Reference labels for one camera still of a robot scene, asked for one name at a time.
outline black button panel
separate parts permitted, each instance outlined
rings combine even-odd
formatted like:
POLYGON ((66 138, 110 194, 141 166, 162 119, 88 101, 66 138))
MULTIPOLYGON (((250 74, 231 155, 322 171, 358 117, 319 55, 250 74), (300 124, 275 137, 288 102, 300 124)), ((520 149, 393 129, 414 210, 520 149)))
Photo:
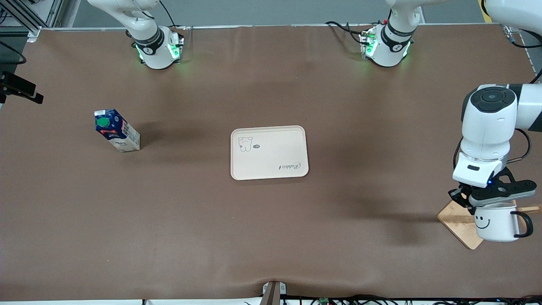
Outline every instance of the black button panel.
POLYGON ((515 93, 504 87, 487 87, 474 92, 470 102, 481 112, 495 113, 515 101, 515 93))

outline mug rim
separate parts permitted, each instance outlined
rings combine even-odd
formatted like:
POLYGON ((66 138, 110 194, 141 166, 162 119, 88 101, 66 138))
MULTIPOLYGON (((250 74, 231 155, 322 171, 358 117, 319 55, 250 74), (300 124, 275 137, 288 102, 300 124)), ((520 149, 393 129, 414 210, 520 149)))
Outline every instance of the mug rim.
POLYGON ((511 202, 496 202, 494 204, 485 205, 483 207, 477 207, 476 209, 486 209, 486 210, 495 210, 495 209, 510 209, 517 208, 518 205, 515 205, 511 202))

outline yellow strip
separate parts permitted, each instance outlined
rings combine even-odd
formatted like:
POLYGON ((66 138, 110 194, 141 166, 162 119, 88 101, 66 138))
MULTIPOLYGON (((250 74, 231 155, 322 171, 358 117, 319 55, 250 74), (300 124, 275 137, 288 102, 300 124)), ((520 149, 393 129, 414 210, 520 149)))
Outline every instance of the yellow strip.
POLYGON ((482 1, 483 1, 483 0, 478 0, 478 5, 480 6, 480 10, 482 11, 483 20, 484 20, 486 23, 492 23, 493 21, 491 21, 491 17, 489 17, 488 15, 486 15, 486 13, 484 13, 483 10, 482 10, 482 1))

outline black mug handle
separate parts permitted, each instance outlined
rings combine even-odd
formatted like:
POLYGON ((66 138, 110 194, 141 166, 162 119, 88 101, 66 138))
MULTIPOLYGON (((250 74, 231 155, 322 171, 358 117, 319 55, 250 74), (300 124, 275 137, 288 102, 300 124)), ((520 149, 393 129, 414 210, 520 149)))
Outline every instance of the black mug handle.
POLYGON ((531 236, 533 234, 533 222, 531 220, 531 217, 529 217, 529 215, 520 211, 511 211, 510 214, 521 216, 521 218, 523 218, 523 220, 525 221, 525 224, 527 225, 527 232, 525 232, 525 234, 515 234, 514 237, 522 238, 522 237, 531 236))

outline white tray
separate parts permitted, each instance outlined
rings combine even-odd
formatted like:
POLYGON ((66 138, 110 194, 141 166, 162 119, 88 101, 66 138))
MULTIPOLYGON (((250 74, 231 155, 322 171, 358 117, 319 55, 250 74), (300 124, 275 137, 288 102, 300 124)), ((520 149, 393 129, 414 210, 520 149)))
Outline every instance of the white tray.
POLYGON ((303 177, 308 173, 307 140, 301 126, 236 129, 231 133, 235 180, 303 177))

